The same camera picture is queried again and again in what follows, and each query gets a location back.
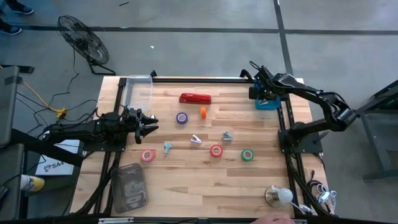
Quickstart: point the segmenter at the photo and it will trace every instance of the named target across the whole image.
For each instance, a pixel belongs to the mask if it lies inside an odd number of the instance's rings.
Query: concrete floor
[[[6,7],[2,18],[13,24],[51,26],[58,16],[75,16],[95,27],[183,27],[277,29],[273,0],[20,0],[34,8],[31,16],[16,15]],[[397,30],[397,1],[386,0],[280,0],[286,29]],[[107,66],[118,75],[235,77],[253,60],[272,72],[284,72],[279,34],[97,32],[109,50]],[[344,96],[352,108],[397,79],[396,35],[287,35],[292,68],[308,85]],[[0,35],[0,63],[36,68],[23,79],[46,99],[66,90],[74,76],[72,48],[55,31],[24,30],[18,36]],[[70,108],[97,99],[102,77],[91,74],[86,61],[76,55],[80,76],[69,95],[54,101],[56,108]],[[35,96],[24,86],[19,92]],[[34,110],[40,108],[27,102]],[[89,102],[68,113],[75,119],[92,111]],[[311,106],[314,119],[323,116]],[[46,122],[55,115],[42,113]],[[14,127],[28,131],[36,126],[31,110],[16,105]],[[35,136],[42,127],[31,132]],[[364,174],[377,171],[377,160],[359,120],[343,133],[330,133],[322,141],[330,189],[338,192],[336,214],[346,218],[398,222],[398,179],[365,184]],[[60,215],[71,188],[49,192],[30,200],[33,217]]]

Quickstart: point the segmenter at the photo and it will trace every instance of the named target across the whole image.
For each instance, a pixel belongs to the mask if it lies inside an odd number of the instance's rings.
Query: wooden tabletop
[[[104,77],[98,98],[98,113],[113,110],[120,77]],[[112,216],[134,217],[260,217],[270,212],[293,216],[292,206],[272,208],[264,200],[270,185],[289,188],[285,157],[279,150],[276,111],[256,110],[248,98],[250,84],[154,83],[152,109],[159,119],[159,129],[136,144],[130,134],[120,166],[139,163],[145,173],[148,204],[136,210]],[[178,102],[181,93],[202,93],[212,97],[206,105],[207,118],[200,118],[204,105]],[[291,96],[296,121],[312,120],[308,101]],[[181,125],[176,114],[188,114],[188,123]],[[223,133],[232,134],[232,141],[223,141]],[[203,142],[190,142],[196,134]],[[164,154],[164,143],[174,147]],[[220,144],[222,157],[210,155],[210,147]],[[142,162],[143,149],[154,149],[152,162]],[[254,160],[241,159],[243,149],[254,151]],[[71,212],[77,211],[97,187],[103,152],[94,152],[83,162],[73,198]],[[315,170],[315,179],[326,184],[321,162],[312,154],[303,154],[306,176]],[[104,191],[103,206],[108,198]],[[302,192],[297,187],[299,200]]]

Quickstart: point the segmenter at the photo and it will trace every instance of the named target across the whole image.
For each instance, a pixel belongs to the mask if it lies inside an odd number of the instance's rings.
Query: black fan
[[[91,72],[95,75],[116,75],[116,73],[103,66],[109,60],[109,53],[99,37],[73,16],[60,16],[58,27],[62,37],[81,56],[87,59]],[[96,73],[93,66],[99,66],[111,73]]]

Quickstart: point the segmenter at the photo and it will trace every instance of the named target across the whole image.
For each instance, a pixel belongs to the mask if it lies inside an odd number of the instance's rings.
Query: person's foot
[[[14,4],[9,4],[8,6],[10,7],[10,9],[13,12],[16,12],[16,13],[22,13],[22,14],[25,14],[25,15],[30,15],[30,14],[32,14],[34,12],[33,9],[31,9],[31,8],[29,8],[27,6],[24,6],[23,4],[21,4],[19,2],[15,2]]]
[[[16,26],[12,26],[6,23],[2,23],[0,26],[0,33],[8,35],[17,35],[22,32],[22,29]]]

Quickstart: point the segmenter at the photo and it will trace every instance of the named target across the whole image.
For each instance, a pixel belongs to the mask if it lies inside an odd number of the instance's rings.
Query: roll of tape
[[[146,149],[141,153],[141,160],[144,162],[150,162],[155,157],[155,151]]]
[[[206,119],[206,107],[202,106],[200,108],[200,116],[202,119]]]
[[[188,122],[188,115],[181,112],[176,115],[175,119],[177,120],[178,124],[185,124],[186,122]]]
[[[220,157],[220,156],[222,156],[223,155],[223,148],[220,146],[220,145],[214,145],[214,146],[212,146],[211,147],[211,149],[210,149],[210,154],[213,156],[213,157]]]
[[[242,151],[241,157],[244,161],[251,161],[254,158],[254,152],[251,149],[245,149]]]

